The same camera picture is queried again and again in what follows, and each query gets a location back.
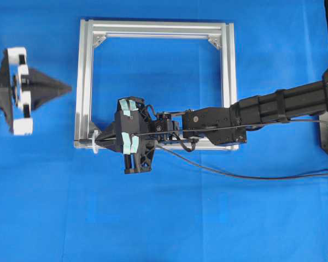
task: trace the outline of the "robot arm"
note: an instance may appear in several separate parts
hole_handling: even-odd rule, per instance
[[[247,142],[247,131],[257,130],[263,124],[288,123],[293,117],[325,112],[328,112],[328,70],[322,81],[245,98],[230,108],[156,114],[142,98],[122,98],[118,100],[115,121],[96,137],[95,143],[123,153],[125,173],[147,172],[151,170],[158,142],[180,143],[189,152],[203,136],[218,146],[243,144]],[[182,117],[182,129],[172,120],[177,116]],[[187,148],[184,142],[191,142],[192,148]]]

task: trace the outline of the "wire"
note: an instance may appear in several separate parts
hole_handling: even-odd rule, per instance
[[[152,114],[156,117],[156,112],[155,112],[155,110],[154,110],[154,107],[152,106],[152,105],[146,105],[146,108],[151,108],[151,110],[152,110]]]
[[[196,141],[191,141],[191,148],[188,148],[184,143],[183,141],[181,140],[181,138],[176,134],[176,133],[173,133],[173,135],[176,137],[176,139],[179,141],[181,147],[187,151],[187,152],[192,152],[196,149]]]
[[[204,170],[207,170],[209,172],[212,172],[212,173],[216,173],[216,174],[219,174],[219,175],[224,175],[224,176],[229,176],[229,177],[234,177],[234,178],[242,178],[242,179],[249,179],[249,180],[264,180],[264,181],[279,181],[279,180],[293,180],[293,179],[301,179],[301,178],[310,178],[310,177],[325,177],[325,176],[328,176],[328,173],[323,173],[323,174],[304,174],[304,175],[293,175],[293,176],[278,176],[278,177],[262,177],[262,176],[243,176],[243,175],[236,175],[236,174],[233,174],[233,173],[229,173],[229,172],[223,172],[223,171],[220,171],[220,170],[217,170],[217,169],[213,169],[213,168],[209,168],[207,166],[204,166],[204,165],[199,165],[183,156],[181,156],[180,154],[177,154],[169,149],[166,149],[160,145],[156,145],[158,148],[170,153],[170,154],[173,154],[174,156],[182,159],[183,161],[186,161],[187,163],[191,164],[191,165],[194,165],[198,168],[201,168],[201,169],[204,169]]]
[[[321,123],[321,124],[328,124],[328,121],[324,120],[314,120],[314,119],[296,119],[296,120],[289,120],[289,122],[314,122],[314,123]],[[233,127],[216,127],[216,128],[205,128],[205,129],[179,129],[175,130],[175,132],[207,132],[207,131],[217,131],[217,130],[225,130],[225,129],[234,129],[240,127],[264,127],[270,126],[273,124],[283,124],[282,122],[270,122],[270,123],[263,123],[263,124],[240,124],[238,126]],[[139,133],[136,135],[160,135],[160,134],[170,134],[173,131],[161,131],[161,132],[148,132],[148,133]]]

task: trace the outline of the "light blue tape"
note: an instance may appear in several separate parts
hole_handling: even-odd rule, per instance
[[[120,99],[119,104],[121,106],[122,111],[124,112],[124,115],[130,116],[130,110],[129,107],[127,106],[126,99]]]
[[[122,153],[123,154],[130,154],[131,153],[131,142],[128,133],[121,132],[122,142],[124,143],[122,146]]]
[[[131,153],[136,153],[139,144],[139,137],[133,136],[132,137],[132,145],[131,145]]]
[[[134,100],[129,100],[129,104],[130,104],[130,111],[136,111],[138,110],[138,108],[136,107],[136,103]]]

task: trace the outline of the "square aluminum frame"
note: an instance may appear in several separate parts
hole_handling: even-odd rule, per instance
[[[206,39],[220,50],[221,101],[230,107],[237,101],[235,32],[233,23],[210,22],[154,22],[81,20],[77,104],[75,109],[75,148],[93,148],[91,138],[99,128],[91,121],[93,51],[109,37],[115,38],[171,38]],[[168,149],[182,149],[180,145],[163,145]],[[236,146],[215,146],[207,138],[201,139],[197,150],[236,150]]]

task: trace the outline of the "blue background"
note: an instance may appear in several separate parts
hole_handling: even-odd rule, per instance
[[[328,67],[323,1],[0,1],[0,60],[25,46],[31,67],[73,87],[13,137],[0,112],[0,261],[328,261],[328,178],[253,182],[213,175],[165,152],[151,173],[123,157],[73,148],[79,20],[235,23],[238,99],[321,79]],[[108,39],[95,51],[93,120],[116,99],[157,111],[221,103],[219,59],[207,41]],[[183,155],[243,175],[328,168],[318,126],[248,134],[236,152]]]

